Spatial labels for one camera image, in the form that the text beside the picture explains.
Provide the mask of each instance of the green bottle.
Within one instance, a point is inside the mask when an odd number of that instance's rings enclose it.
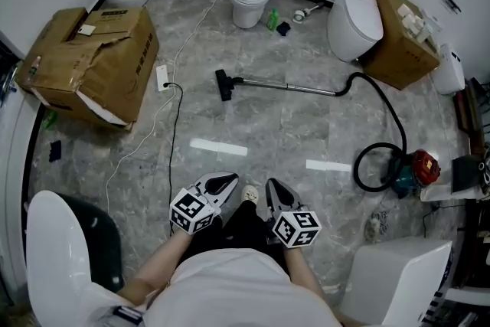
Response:
[[[267,28],[271,31],[275,31],[278,21],[279,14],[277,14],[277,10],[273,8],[273,10],[269,13],[269,17],[267,18]]]

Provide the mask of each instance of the cardboard box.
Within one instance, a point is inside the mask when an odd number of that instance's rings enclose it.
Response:
[[[145,8],[93,11],[90,36],[43,53],[31,90],[48,108],[102,126],[128,129],[136,121],[158,52]]]
[[[53,18],[44,26],[26,56],[22,67],[15,75],[15,81],[24,90],[31,91],[29,87],[29,70],[36,57],[43,57],[44,52],[56,44],[74,38],[85,18],[87,10],[80,8],[67,8],[54,13]]]
[[[404,3],[421,17],[408,0],[376,0],[383,22],[384,36],[361,59],[364,73],[402,90],[439,65],[433,43],[417,42],[402,25],[398,8]]]

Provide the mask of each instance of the white shirt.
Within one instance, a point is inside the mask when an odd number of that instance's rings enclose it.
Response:
[[[212,250],[186,260],[143,322],[145,327],[341,327],[322,299],[293,285],[272,258],[251,249]]]

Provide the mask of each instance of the label on box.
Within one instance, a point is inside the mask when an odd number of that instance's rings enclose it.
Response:
[[[78,32],[80,34],[90,36],[93,31],[95,30],[95,26],[92,25],[82,25],[80,29],[78,29]]]

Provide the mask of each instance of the marble floor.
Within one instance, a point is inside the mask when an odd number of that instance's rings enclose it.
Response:
[[[160,40],[155,65],[167,64],[169,73],[173,71],[175,54],[212,1],[149,0],[147,7]],[[264,196],[268,178],[288,183],[322,222],[322,232],[305,254],[335,304],[344,292],[355,251],[366,244],[364,225],[371,214],[388,211],[388,229],[380,237],[384,241],[423,235],[422,217],[430,206],[414,197],[399,201],[392,191],[366,193],[350,172],[315,170],[306,164],[311,160],[352,165],[371,143],[400,144],[386,106],[363,80],[355,80],[349,94],[340,98],[237,87],[231,101],[221,102],[214,80],[219,68],[232,76],[343,88],[347,76],[359,67],[338,60],[329,50],[328,9],[315,11],[303,25],[291,24],[286,37],[266,29],[264,19],[271,8],[278,10],[281,20],[288,20],[296,9],[307,6],[312,3],[270,0],[263,20],[242,30],[231,20],[230,0],[217,0],[178,58],[175,80],[185,94],[171,179],[176,195],[206,172],[236,172],[240,184],[227,203],[225,219],[239,204],[245,184],[255,185]],[[449,168],[450,159],[466,152],[467,142],[456,127],[451,100],[437,96],[428,77],[401,92],[379,84],[407,132],[409,152],[422,148],[435,153],[443,169]],[[168,160],[177,100],[157,116],[155,131],[139,151],[121,163],[109,183],[108,201],[105,184],[121,157],[149,133],[155,112],[171,94],[158,92],[153,72],[131,133],[60,116],[49,129],[41,129],[36,144],[31,197],[49,189],[109,208],[120,230],[127,276],[168,236]],[[247,155],[196,149],[189,145],[194,138],[247,147]],[[62,158],[49,163],[50,142],[56,140],[62,143]],[[361,177],[368,184],[379,179],[384,158],[367,157],[361,166]],[[262,198],[260,213],[265,210]],[[462,219],[461,208],[441,209],[426,219],[427,236],[453,239]]]

